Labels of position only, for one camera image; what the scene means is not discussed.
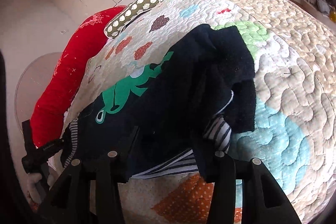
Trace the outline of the navy striped kids pants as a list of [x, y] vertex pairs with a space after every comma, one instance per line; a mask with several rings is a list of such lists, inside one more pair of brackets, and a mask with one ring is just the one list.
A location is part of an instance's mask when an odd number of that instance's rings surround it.
[[237, 26], [195, 27], [164, 55], [103, 91], [66, 128], [60, 156], [94, 160], [131, 145], [121, 173], [149, 179], [198, 170], [193, 148], [226, 153], [255, 127], [255, 65]]

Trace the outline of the red long pillow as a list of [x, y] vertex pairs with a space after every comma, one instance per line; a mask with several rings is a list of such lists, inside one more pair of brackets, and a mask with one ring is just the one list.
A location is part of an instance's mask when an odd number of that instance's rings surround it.
[[104, 34], [106, 24], [124, 9], [125, 6], [116, 6], [96, 12], [84, 20], [71, 36], [30, 118], [36, 147], [60, 138], [64, 113], [80, 87], [87, 61], [105, 46], [108, 40]]

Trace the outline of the round beige headboard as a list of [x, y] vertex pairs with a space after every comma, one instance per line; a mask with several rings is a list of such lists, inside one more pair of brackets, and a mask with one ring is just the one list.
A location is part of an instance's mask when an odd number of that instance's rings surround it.
[[42, 55], [31, 62], [22, 73], [15, 91], [15, 118], [21, 132], [22, 122], [29, 120], [37, 100], [50, 83], [61, 52]]

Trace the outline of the heart patterned quilt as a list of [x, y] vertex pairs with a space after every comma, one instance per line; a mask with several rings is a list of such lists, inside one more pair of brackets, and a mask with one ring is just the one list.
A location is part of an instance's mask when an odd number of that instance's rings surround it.
[[255, 130], [235, 159], [260, 158], [308, 223], [335, 192], [335, 32], [288, 0], [164, 0], [91, 58], [64, 122], [200, 24], [236, 26], [255, 62]]

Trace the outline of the olive white dotted pillow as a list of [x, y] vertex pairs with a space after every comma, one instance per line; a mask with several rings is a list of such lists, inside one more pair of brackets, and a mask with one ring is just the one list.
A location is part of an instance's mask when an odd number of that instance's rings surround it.
[[115, 39], [123, 29], [139, 15], [150, 11], [159, 5], [163, 0], [135, 0], [130, 3], [122, 12], [110, 20], [105, 28], [104, 34], [109, 39]]

